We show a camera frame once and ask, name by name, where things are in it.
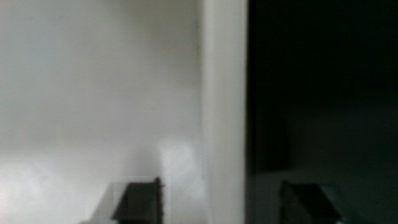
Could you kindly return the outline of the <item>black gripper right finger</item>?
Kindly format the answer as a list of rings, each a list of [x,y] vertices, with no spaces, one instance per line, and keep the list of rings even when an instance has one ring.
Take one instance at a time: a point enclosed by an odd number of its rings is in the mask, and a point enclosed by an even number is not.
[[[281,224],[338,224],[342,215],[317,184],[281,184]]]

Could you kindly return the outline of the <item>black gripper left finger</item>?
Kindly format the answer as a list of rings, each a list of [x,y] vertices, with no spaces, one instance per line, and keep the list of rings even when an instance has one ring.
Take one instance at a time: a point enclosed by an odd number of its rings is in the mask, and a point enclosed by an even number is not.
[[[164,224],[162,179],[130,183],[116,207],[118,224]]]

